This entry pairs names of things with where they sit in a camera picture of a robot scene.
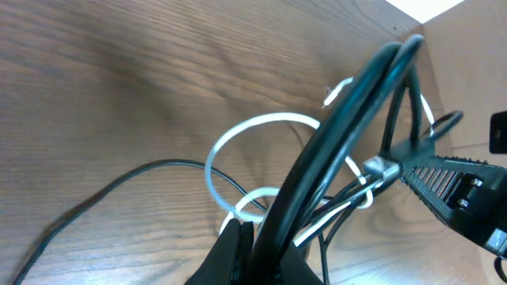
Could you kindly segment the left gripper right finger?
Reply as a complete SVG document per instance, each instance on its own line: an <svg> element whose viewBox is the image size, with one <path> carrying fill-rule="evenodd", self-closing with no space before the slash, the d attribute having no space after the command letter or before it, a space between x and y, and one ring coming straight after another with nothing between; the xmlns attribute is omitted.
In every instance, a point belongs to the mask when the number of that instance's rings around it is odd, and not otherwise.
<svg viewBox="0 0 507 285"><path fill-rule="evenodd" d="M283 285L323 285L293 243L281 258L279 268Z"/></svg>

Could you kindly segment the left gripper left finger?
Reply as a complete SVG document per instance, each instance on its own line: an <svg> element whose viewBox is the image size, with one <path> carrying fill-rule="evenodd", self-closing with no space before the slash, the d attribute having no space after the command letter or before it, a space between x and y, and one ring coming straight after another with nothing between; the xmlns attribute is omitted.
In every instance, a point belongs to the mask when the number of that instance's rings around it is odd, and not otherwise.
<svg viewBox="0 0 507 285"><path fill-rule="evenodd" d="M252 222L231 219L211 251L185 285L236 285L242 276L254 243Z"/></svg>

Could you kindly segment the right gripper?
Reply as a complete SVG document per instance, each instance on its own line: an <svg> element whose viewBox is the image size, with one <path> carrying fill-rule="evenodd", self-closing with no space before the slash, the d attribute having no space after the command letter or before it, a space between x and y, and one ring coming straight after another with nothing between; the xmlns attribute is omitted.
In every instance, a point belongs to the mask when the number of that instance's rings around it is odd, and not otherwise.
<svg viewBox="0 0 507 285"><path fill-rule="evenodd" d="M507 154L507 111L490 117L489 151ZM506 168L435 155L435 144L409 140L390 149L400 179L448 228L491 253L506 252Z"/></svg>

